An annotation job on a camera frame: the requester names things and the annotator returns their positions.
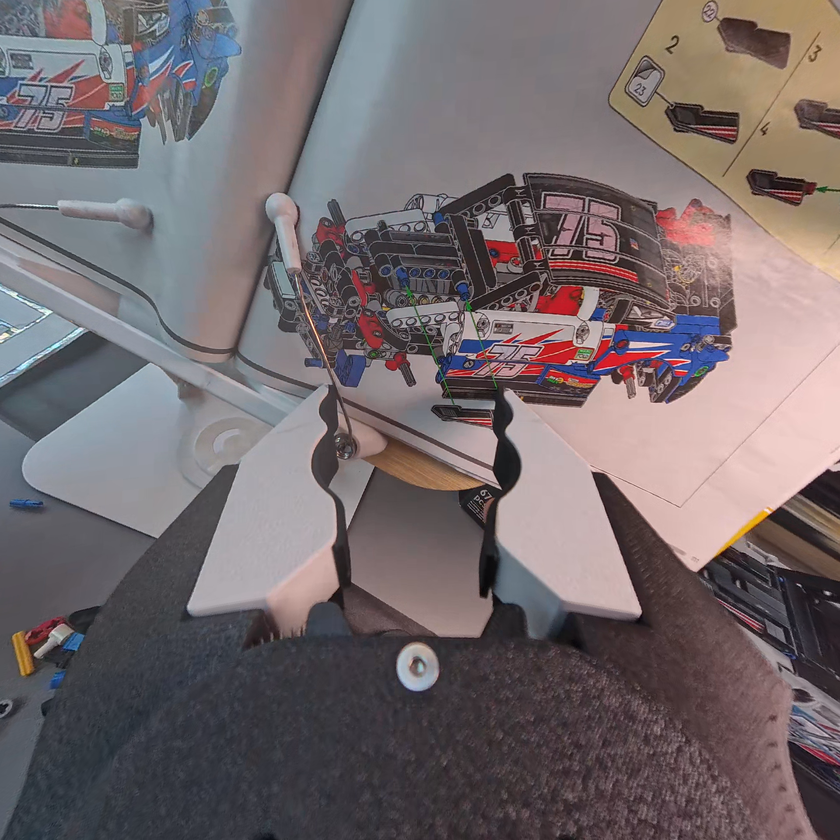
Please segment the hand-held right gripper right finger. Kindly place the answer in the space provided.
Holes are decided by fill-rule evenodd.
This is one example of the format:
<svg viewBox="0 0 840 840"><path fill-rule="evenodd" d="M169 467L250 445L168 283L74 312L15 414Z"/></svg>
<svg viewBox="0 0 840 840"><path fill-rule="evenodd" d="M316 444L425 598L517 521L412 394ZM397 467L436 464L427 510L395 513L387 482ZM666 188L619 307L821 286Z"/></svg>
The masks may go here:
<svg viewBox="0 0 840 840"><path fill-rule="evenodd" d="M560 634L570 615L635 623L642 607L594 474L512 390L497 394L493 474L479 593L521 609L530 638Z"/></svg>

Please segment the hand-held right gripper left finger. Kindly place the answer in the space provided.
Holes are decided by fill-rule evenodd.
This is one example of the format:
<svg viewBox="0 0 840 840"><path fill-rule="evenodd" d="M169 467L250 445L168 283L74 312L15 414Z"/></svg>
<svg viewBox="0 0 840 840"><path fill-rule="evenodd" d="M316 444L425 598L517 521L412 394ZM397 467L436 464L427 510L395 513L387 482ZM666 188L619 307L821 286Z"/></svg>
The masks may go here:
<svg viewBox="0 0 840 840"><path fill-rule="evenodd" d="M323 385L242 458L187 603L190 616L264 611L284 635L350 583L338 400Z"/></svg>

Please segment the toy car building manual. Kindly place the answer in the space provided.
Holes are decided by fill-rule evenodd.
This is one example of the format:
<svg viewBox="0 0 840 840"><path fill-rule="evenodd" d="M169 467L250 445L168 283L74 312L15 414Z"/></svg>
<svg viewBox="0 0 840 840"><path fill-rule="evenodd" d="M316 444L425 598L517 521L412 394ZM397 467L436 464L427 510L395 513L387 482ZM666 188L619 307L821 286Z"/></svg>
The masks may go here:
<svg viewBox="0 0 840 840"><path fill-rule="evenodd" d="M698 569L838 461L838 2L2 2L2 210L180 355L491 480L499 389Z"/></svg>

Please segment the grey desk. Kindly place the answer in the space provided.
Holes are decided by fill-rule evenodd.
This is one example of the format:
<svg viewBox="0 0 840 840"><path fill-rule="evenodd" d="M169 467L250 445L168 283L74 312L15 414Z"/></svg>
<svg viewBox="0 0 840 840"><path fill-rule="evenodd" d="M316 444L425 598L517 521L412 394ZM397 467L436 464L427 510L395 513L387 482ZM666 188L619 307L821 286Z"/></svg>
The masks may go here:
<svg viewBox="0 0 840 840"><path fill-rule="evenodd" d="M35 442L69 416L61 403L30 389L2 388L2 716L43 692L48 675L21 677L11 636L46 619L102 604L152 538L34 490L23 461ZM15 498L41 500L40 510L9 507Z"/></svg>

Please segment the white book stand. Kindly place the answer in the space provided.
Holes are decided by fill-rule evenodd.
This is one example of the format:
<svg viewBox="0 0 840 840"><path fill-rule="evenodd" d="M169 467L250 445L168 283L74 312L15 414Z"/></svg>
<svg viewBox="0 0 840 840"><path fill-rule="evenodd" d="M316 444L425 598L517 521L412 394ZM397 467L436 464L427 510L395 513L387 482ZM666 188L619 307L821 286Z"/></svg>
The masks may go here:
<svg viewBox="0 0 840 840"><path fill-rule="evenodd" d="M180 355L125 318L118 292L5 235L2 285L146 363L23 463L33 488L127 528L161 536L220 469L301 402Z"/></svg>

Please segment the partly built toy brick car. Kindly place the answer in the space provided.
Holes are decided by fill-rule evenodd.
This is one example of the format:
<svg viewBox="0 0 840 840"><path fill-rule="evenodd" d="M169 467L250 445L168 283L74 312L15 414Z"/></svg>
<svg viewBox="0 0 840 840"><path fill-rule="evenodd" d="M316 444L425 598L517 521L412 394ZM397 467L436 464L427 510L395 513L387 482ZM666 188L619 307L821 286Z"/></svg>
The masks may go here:
<svg viewBox="0 0 840 840"><path fill-rule="evenodd" d="M794 764L838 795L838 581L792 570L746 539L698 574L791 688Z"/></svg>

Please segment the white brick pin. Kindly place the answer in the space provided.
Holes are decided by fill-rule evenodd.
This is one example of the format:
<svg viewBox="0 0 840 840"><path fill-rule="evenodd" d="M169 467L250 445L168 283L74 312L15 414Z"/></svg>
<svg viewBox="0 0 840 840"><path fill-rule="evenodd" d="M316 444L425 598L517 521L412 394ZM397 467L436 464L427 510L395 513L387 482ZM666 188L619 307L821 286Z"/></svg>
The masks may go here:
<svg viewBox="0 0 840 840"><path fill-rule="evenodd" d="M34 658L37 660L43 659L49 652L56 648L60 648L68 638L74 634L74 630L66 623L59 623L52 627L45 641L34 652Z"/></svg>

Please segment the holographic sticker sheet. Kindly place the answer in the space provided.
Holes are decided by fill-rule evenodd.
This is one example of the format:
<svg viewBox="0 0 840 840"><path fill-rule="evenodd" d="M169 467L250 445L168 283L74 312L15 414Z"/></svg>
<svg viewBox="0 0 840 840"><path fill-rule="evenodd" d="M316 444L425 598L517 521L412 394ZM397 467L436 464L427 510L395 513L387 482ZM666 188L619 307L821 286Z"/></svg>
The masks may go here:
<svg viewBox="0 0 840 840"><path fill-rule="evenodd" d="M1 385L64 349L85 332L37 302L1 287Z"/></svg>

